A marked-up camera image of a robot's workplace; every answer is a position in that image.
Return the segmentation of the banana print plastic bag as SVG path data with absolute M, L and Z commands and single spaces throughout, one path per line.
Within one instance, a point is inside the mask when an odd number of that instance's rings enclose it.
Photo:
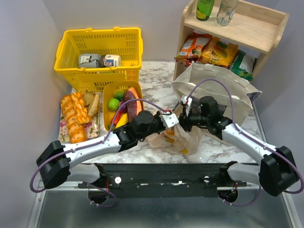
M 157 134 L 145 138 L 146 142 L 155 149 L 178 155 L 192 155 L 199 149 L 202 132 L 198 127 L 193 127 L 186 132 L 178 124 Z

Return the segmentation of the beige canvas tote bag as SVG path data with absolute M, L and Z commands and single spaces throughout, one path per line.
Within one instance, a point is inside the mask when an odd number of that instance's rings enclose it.
M 191 94 L 195 99 L 212 96 L 223 116 L 232 118 L 238 125 L 253 111 L 253 103 L 262 94 L 249 81 L 230 70 L 211 64 L 192 63 L 172 82 L 176 96 Z

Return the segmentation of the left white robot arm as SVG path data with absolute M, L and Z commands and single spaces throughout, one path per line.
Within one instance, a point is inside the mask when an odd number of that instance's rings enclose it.
M 176 114 L 152 114 L 141 111 L 124 126 L 93 140 L 63 145 L 51 142 L 36 160 L 44 188 L 53 189 L 66 181 L 93 184 L 102 177 L 101 167 L 88 160 L 101 155 L 126 151 L 154 133 L 161 133 L 176 124 Z

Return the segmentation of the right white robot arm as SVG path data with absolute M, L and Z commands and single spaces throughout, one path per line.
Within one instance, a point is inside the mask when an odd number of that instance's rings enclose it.
M 289 148 L 270 145 L 234 124 L 220 114 L 218 103 L 212 96 L 199 100 L 199 113 L 191 108 L 192 99 L 182 96 L 181 127 L 190 132 L 194 126 L 207 129 L 217 138 L 227 141 L 249 155 L 257 164 L 245 165 L 236 161 L 220 168 L 220 181 L 244 181 L 260 185 L 269 195 L 278 196 L 300 180 Z

